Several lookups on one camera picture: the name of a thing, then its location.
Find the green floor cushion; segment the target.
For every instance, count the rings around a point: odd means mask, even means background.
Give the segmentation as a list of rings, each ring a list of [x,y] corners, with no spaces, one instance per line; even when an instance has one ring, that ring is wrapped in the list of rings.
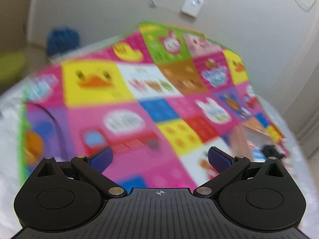
[[[9,87],[20,81],[27,66],[27,59],[23,52],[2,53],[0,57],[1,88]]]

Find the blue white milk carton toy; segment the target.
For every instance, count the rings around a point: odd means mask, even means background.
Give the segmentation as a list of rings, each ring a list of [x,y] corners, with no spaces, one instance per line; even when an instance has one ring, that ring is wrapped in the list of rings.
[[[251,154],[254,162],[265,162],[266,157],[259,149],[251,149]]]

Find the black plush toy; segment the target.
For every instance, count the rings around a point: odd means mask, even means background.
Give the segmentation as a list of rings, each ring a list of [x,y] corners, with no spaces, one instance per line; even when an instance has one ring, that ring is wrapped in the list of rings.
[[[264,145],[261,152],[265,158],[275,157],[279,160],[284,158],[284,154],[281,154],[274,145]]]

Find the pink cardboard box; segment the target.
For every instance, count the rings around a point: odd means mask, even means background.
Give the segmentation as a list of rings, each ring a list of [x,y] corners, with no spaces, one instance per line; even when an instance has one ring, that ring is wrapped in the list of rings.
[[[266,132],[244,124],[237,125],[230,132],[228,142],[233,156],[243,156],[251,161],[253,161],[251,149],[256,148],[262,151],[264,145],[274,145],[281,154],[284,154],[284,158],[287,156],[286,152],[279,145],[275,145]]]

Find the white wall box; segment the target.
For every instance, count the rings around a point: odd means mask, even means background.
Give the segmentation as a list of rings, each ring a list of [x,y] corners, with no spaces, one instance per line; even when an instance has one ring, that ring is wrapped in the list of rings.
[[[193,18],[197,18],[203,3],[203,0],[185,0],[181,7],[181,12]]]

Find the colourful cartoon play mat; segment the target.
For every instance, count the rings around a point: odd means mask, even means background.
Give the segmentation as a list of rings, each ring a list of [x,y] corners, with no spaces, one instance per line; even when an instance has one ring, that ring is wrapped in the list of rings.
[[[134,187],[188,187],[217,175],[208,161],[239,124],[260,129],[287,156],[242,58],[190,30],[142,23],[110,45],[40,70],[25,92],[22,168],[112,148],[104,172]]]

